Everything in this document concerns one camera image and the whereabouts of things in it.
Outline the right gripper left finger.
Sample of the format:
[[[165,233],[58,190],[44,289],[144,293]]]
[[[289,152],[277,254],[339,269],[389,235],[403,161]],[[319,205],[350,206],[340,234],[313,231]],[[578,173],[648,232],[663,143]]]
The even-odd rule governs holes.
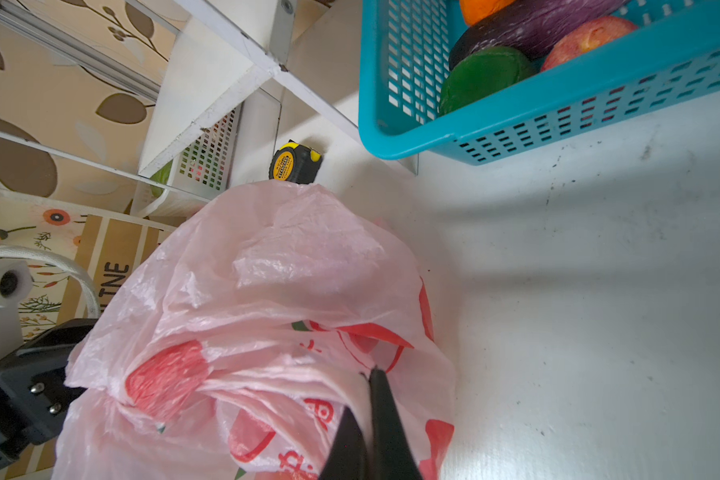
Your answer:
[[[319,480],[365,480],[368,477],[368,451],[362,431],[347,407]]]

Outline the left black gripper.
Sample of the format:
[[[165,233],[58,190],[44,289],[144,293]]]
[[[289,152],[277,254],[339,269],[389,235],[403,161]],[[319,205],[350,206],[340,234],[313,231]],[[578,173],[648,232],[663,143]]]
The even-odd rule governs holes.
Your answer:
[[[56,438],[84,390],[65,385],[68,358],[94,319],[72,319],[44,331],[0,360],[0,470],[30,445]]]

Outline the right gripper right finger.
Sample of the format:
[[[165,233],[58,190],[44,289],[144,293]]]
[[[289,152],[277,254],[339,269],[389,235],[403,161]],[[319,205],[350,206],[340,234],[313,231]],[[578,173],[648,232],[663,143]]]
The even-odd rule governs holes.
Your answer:
[[[422,480],[400,419],[386,373],[370,372],[372,448],[368,479]]]

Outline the pink plastic grocery bag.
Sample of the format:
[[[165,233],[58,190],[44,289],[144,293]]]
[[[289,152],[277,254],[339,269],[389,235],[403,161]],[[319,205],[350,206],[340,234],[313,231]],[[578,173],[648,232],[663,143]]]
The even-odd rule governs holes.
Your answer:
[[[53,475],[315,479],[345,411],[372,439],[374,369],[437,478],[456,374],[411,250],[320,185],[241,185],[171,233],[74,348],[82,393]]]

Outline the cream canvas tote bag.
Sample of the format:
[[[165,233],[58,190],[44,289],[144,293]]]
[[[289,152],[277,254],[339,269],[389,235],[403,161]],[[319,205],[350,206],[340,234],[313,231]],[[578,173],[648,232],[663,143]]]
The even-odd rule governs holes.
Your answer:
[[[33,283],[18,309],[21,346],[69,320],[96,320],[170,232],[151,220],[0,189],[0,259],[24,260]],[[28,446],[0,479],[49,478],[57,437]]]

